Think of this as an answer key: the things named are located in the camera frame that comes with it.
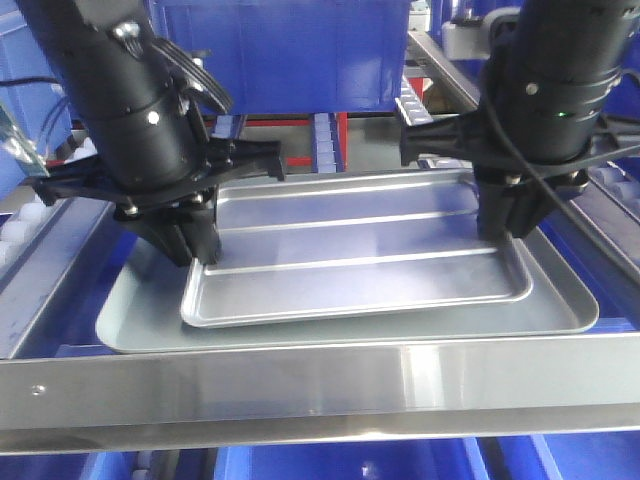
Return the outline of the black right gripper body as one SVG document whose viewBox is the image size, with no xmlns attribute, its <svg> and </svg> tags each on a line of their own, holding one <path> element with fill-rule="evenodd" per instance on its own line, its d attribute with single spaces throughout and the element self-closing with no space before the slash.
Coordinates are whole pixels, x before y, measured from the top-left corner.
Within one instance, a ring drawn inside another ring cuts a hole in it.
<svg viewBox="0 0 640 480">
<path fill-rule="evenodd" d="M 639 120 L 601 113 L 617 69 L 586 82 L 565 82 L 526 68 L 491 64 L 481 113 L 487 146 L 474 169 L 528 177 L 529 168 L 555 182 L 602 158 L 639 148 Z"/>
</svg>

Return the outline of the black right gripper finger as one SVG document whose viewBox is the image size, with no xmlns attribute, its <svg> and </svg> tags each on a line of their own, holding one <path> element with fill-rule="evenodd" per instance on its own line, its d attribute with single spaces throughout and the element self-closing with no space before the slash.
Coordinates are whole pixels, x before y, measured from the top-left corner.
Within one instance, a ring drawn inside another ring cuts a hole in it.
<svg viewBox="0 0 640 480">
<path fill-rule="evenodd" d="M 483 133 L 484 120 L 481 112 L 404 126 L 400 137 L 400 162 L 408 166 L 420 155 L 434 154 L 474 162 L 479 158 L 471 140 Z"/>
<path fill-rule="evenodd" d="M 532 179 L 499 169 L 474 169 L 478 191 L 477 233 L 480 239 L 506 234 L 524 238 L 558 209 Z"/>
</svg>

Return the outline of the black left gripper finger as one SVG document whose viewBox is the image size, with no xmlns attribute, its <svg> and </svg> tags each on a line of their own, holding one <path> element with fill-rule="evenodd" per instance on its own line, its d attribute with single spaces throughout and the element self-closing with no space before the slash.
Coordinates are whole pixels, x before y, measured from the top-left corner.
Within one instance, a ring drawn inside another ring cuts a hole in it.
<svg viewBox="0 0 640 480">
<path fill-rule="evenodd" d="M 261 175 L 278 181 L 286 178 L 286 162 L 279 141 L 211 138 L 206 154 L 216 182 Z"/>
<path fill-rule="evenodd" d="M 201 195 L 175 206 L 155 208 L 128 215 L 117 207 L 113 218 L 125 229 L 149 242 L 177 266 L 189 266 L 193 260 L 215 264 L 221 251 L 216 228 L 216 195 Z"/>
</svg>

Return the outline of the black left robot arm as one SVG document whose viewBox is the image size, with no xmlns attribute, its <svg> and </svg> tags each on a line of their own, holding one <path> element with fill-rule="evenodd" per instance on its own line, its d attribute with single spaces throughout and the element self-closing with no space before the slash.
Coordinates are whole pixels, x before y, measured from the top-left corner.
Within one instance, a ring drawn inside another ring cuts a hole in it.
<svg viewBox="0 0 640 480">
<path fill-rule="evenodd" d="M 230 95 L 154 33 L 141 2 L 18 7 L 96 148 L 32 176 L 40 199 L 110 202 L 117 222 L 175 264 L 215 263 L 220 185 L 247 174 L 283 179 L 279 143 L 209 136 L 201 108 L 226 114 Z"/>
</svg>

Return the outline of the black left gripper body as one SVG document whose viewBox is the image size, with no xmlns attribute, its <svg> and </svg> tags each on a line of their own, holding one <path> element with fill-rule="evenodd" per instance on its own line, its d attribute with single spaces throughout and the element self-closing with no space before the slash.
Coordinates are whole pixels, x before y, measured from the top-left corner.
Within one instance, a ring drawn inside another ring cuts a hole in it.
<svg viewBox="0 0 640 480">
<path fill-rule="evenodd" d="M 161 90 L 138 109 L 119 100 L 105 92 L 71 96 L 97 154 L 31 176 L 46 205 L 81 197 L 145 212 L 228 179 L 228 143 L 209 139 L 197 109 L 184 114 L 174 90 Z"/>
</svg>

